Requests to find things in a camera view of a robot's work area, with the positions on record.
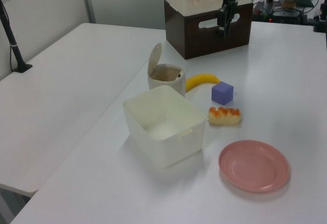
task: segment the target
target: purple block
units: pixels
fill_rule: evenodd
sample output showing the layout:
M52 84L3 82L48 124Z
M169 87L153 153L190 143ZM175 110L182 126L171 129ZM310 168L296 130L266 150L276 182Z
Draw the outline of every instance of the purple block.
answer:
M221 105L226 105L233 100L234 86L220 81L211 89L211 100Z

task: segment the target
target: banana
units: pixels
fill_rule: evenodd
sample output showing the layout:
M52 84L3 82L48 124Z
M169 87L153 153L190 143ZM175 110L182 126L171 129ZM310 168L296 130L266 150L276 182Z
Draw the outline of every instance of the banana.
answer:
M187 92L201 83L218 84L219 82L220 82L220 80L211 73L200 73L200 74L194 75L186 80L185 89Z

